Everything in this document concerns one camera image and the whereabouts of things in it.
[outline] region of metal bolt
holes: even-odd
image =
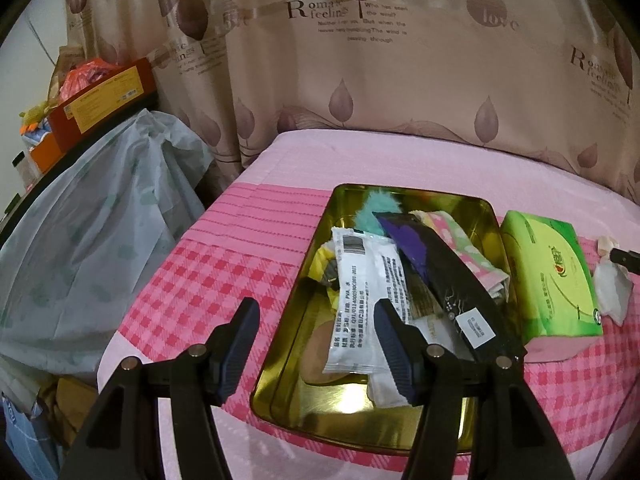
[[[511,368],[511,365],[513,365],[513,362],[511,361],[511,359],[509,359],[505,355],[500,355],[497,358],[495,358],[495,363],[503,370],[508,370],[509,368]]]
[[[188,351],[191,357],[200,357],[207,352],[207,347],[201,343],[198,343],[195,345],[191,345]]]
[[[139,363],[140,363],[140,359],[138,359],[137,357],[133,357],[133,356],[125,357],[120,362],[120,368],[122,368],[123,370],[133,370],[133,368],[138,366]]]
[[[444,348],[440,345],[427,346],[427,354],[431,357],[442,357],[444,355]]]

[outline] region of yellow box label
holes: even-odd
[[[144,93],[135,66],[89,90],[68,106],[81,133],[85,133],[123,104]]]

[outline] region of teal fluffy object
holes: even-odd
[[[369,191],[367,199],[354,218],[360,231],[385,236],[385,231],[373,213],[401,213],[400,204],[388,191]]]

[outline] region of mattress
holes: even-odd
[[[609,189],[558,168],[477,146],[372,132],[303,130],[279,135],[183,235],[143,289],[100,363],[104,386],[126,356],[143,362],[177,356],[227,322],[244,296],[262,319],[238,391],[213,408],[235,478],[398,479],[406,459],[322,444],[267,424],[251,412],[249,395],[276,330],[318,219],[343,183],[417,187],[478,196],[498,216],[509,209],[571,222],[593,269],[594,240],[616,238],[640,250],[640,207]],[[623,327],[604,318],[604,338],[574,359],[529,364],[526,380],[584,479],[602,439],[640,370],[640,295]],[[640,418],[634,392],[598,462],[610,467]],[[168,479],[179,478],[168,402],[160,431]],[[468,456],[456,462],[466,478]]]

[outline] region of beige curtain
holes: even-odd
[[[162,109],[226,182],[279,132],[352,128],[505,150],[640,198],[638,57],[600,0],[67,1],[70,43],[148,56]]]

